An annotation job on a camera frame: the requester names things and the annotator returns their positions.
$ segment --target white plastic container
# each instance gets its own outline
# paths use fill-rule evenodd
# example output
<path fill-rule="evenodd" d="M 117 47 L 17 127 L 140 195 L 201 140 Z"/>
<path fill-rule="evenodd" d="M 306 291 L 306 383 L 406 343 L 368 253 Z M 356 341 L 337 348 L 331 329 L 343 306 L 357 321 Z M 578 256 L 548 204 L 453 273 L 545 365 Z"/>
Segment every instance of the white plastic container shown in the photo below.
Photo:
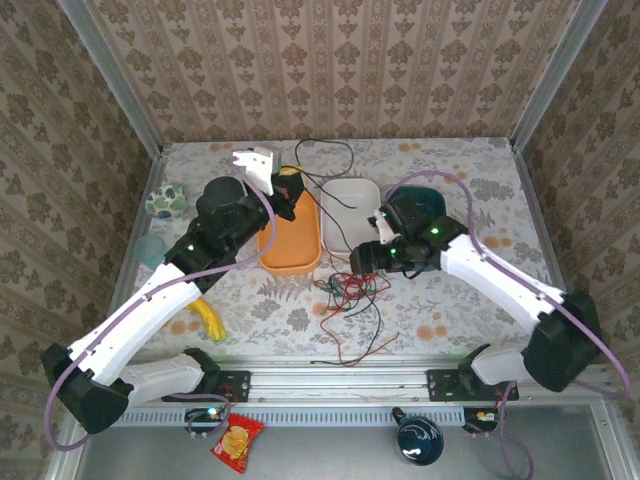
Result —
<path fill-rule="evenodd" d="M 328 252 L 348 257 L 349 247 L 355 248 L 361 243 L 379 239 L 379 235 L 367 221 L 380 208 L 380 189 L 375 183 L 364 178 L 337 178 L 328 181 L 322 188 L 346 205 L 355 207 L 346 208 L 322 192 L 320 204 L 340 224 L 349 244 L 345 244 L 336 224 L 326 213 L 321 212 L 322 243 Z"/>

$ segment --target orange plastic container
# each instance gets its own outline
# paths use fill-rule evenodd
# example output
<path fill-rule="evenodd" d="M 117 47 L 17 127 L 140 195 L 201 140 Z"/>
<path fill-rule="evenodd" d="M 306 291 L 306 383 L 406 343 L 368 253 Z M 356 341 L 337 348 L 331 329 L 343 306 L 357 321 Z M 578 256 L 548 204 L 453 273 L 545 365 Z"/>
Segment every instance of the orange plastic container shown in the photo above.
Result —
<path fill-rule="evenodd" d="M 303 192 L 294 210 L 296 219 L 289 222 L 276 217 L 276 241 L 260 263 L 273 275 L 303 275 L 320 261 L 320 224 L 318 210 L 309 192 Z M 271 223 L 258 232 L 258 250 L 269 241 Z"/>

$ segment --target small ceramic bowl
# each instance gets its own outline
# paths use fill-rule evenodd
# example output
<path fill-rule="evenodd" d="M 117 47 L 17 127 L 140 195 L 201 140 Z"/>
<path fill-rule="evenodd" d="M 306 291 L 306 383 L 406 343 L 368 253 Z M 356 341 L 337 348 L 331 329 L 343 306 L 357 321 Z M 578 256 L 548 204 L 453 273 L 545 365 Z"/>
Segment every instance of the small ceramic bowl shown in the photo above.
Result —
<path fill-rule="evenodd" d="M 147 196 L 144 209 L 155 218 L 179 217 L 187 209 L 187 192 L 175 183 L 162 185 Z"/>

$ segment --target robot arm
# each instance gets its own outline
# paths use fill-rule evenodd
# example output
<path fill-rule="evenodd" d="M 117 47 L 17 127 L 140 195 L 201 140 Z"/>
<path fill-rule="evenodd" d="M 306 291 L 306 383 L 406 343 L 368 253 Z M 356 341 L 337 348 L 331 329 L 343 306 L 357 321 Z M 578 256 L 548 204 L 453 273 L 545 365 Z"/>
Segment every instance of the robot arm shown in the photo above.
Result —
<path fill-rule="evenodd" d="M 482 292 L 530 336 L 528 343 L 489 345 L 474 352 L 471 368 L 484 385 L 533 378 L 559 392 L 598 355 L 598 348 L 564 315 L 512 276 L 563 305 L 600 337 L 595 305 L 586 293 L 567 294 L 531 278 L 486 248 L 479 252 L 464 225 L 446 216 L 432 222 L 406 194 L 386 203 L 369 221 L 380 233 L 380 241 L 364 243 L 353 251 L 354 273 L 419 271 L 421 265 L 431 265 Z M 494 268 L 487 257 L 507 273 Z"/>
<path fill-rule="evenodd" d="M 235 163 L 247 168 L 249 178 L 269 195 L 273 211 L 294 220 L 293 210 L 304 190 L 300 173 L 280 175 L 279 159 L 260 148 L 234 152 Z M 180 309 L 196 300 L 224 273 L 176 282 L 157 293 L 158 286 L 185 275 L 236 262 L 236 255 L 269 222 L 269 215 L 255 193 L 233 177 L 219 177 L 206 186 L 196 202 L 198 216 L 187 232 L 166 253 L 149 280 L 107 320 L 68 348 L 51 345 L 42 355 L 49 383 L 85 352 L 78 367 L 58 392 L 67 409 L 88 433 L 112 425 L 124 411 L 148 400 L 179 392 L 207 392 L 217 365 L 198 349 L 189 349 L 169 360 L 127 366 L 133 355 Z M 144 300 L 124 320 L 121 314 Z M 98 335 L 112 328 L 90 349 Z"/>

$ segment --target yellow banana toy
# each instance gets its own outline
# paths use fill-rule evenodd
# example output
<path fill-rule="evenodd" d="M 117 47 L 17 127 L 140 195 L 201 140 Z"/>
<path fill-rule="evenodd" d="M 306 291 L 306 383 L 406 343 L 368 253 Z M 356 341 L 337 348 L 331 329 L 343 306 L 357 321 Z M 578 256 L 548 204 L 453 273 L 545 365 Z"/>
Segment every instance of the yellow banana toy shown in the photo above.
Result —
<path fill-rule="evenodd" d="M 200 297 L 195 302 L 187 305 L 186 308 L 187 310 L 196 312 L 200 315 L 202 323 L 204 323 L 204 328 L 207 331 L 207 335 L 209 335 L 213 340 L 221 342 L 227 338 L 227 331 L 224 329 L 220 317 L 218 317 L 218 314 L 213 307 L 205 302 L 204 298 Z"/>

